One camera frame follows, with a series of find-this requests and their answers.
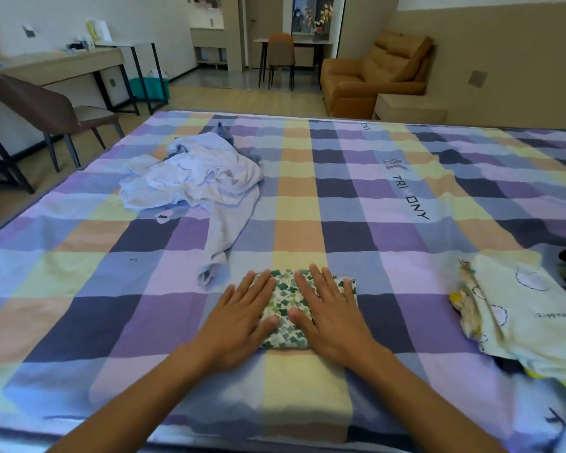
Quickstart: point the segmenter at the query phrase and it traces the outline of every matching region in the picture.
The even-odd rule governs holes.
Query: yellow garment
[[[463,263],[451,294],[463,332],[492,356],[517,359],[535,378],[566,386],[566,291],[541,267],[485,254]]]

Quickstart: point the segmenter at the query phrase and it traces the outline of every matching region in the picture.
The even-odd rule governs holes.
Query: doorway
[[[246,0],[250,67],[260,68],[262,45],[254,43],[283,31],[283,0]]]

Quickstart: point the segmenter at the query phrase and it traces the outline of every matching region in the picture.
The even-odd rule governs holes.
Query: hand
[[[317,266],[312,264],[310,273],[319,296],[315,294],[304,275],[296,272],[294,277],[300,292],[308,302],[314,323],[301,310],[289,311],[290,320],[306,335],[310,346],[324,358],[355,372],[358,372],[358,368],[365,365],[374,353],[382,349],[390,353],[371,336],[354,300],[352,282],[344,279],[342,296],[327,267],[323,267],[321,274]]]
[[[279,327],[277,317],[258,324],[276,281],[266,270],[250,287],[256,273],[248,272],[235,290],[231,284],[190,343],[202,355],[206,373],[230,370],[249,358]]]

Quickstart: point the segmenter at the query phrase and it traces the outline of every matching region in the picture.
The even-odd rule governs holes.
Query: green floral fabric
[[[308,284],[315,288],[313,276],[309,270],[300,270],[300,273],[306,276]],[[260,321],[277,316],[279,319],[279,328],[275,330],[262,344],[263,348],[308,348],[308,341],[303,332],[289,319],[288,311],[292,308],[302,310],[312,320],[312,314],[308,308],[306,299],[297,287],[297,283],[293,277],[293,271],[273,270],[271,276],[277,280],[277,285],[270,298],[269,304],[264,309]],[[336,284],[339,286],[340,292],[344,294],[343,278],[334,277]],[[357,290],[355,280],[352,280],[352,292],[354,301],[357,299]]]

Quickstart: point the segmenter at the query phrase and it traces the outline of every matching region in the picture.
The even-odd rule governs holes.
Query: bed
[[[175,136],[218,122],[265,178],[229,271],[202,288],[209,214],[126,210],[123,175],[98,172],[162,159]],[[566,390],[501,371],[448,294],[459,259],[479,251],[564,286],[564,248],[565,131],[158,113],[1,228],[0,428],[67,432],[190,340],[229,282],[316,263],[355,278],[374,338],[487,432],[514,451],[547,445],[566,427]],[[307,350],[261,350],[203,381],[151,441],[416,450],[356,375]]]

